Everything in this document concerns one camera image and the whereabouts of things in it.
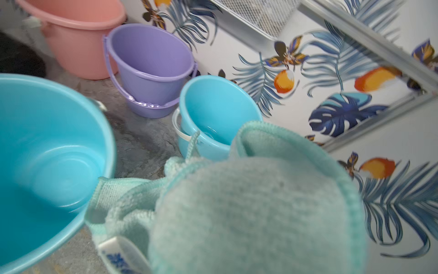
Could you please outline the teal bucket with white handle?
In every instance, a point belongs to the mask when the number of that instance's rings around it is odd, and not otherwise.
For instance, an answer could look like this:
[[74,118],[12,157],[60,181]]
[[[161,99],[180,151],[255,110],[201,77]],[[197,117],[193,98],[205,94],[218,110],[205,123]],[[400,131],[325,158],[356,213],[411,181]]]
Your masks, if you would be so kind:
[[179,107],[172,115],[183,157],[199,132],[196,148],[203,158],[223,161],[239,129],[247,122],[262,121],[252,99],[235,83],[219,76],[204,75],[187,82],[181,90]]

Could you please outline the mint green microfiber cloth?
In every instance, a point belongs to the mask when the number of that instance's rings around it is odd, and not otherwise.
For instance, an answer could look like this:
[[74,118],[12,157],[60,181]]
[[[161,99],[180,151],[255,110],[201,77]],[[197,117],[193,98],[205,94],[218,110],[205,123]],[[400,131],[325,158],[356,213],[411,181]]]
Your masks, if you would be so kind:
[[323,149],[265,122],[244,124],[227,159],[195,134],[164,177],[100,178],[85,215],[112,274],[362,274],[357,188]]

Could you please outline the purple plastic bucket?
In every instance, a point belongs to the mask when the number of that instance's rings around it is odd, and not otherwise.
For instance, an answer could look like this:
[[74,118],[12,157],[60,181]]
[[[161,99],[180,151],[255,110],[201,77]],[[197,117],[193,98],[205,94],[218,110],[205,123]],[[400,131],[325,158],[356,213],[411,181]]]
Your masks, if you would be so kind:
[[104,59],[128,107],[145,118],[162,118],[177,107],[188,77],[198,71],[189,47],[158,27],[127,24],[103,37]]

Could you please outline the pink plastic bucket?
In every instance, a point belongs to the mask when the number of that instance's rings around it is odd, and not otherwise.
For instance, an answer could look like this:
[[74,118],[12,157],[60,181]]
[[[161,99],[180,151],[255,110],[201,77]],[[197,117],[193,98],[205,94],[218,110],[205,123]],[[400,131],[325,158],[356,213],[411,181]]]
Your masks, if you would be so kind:
[[121,1],[18,1],[38,19],[40,30],[58,63],[84,79],[109,77],[103,37],[126,20]]

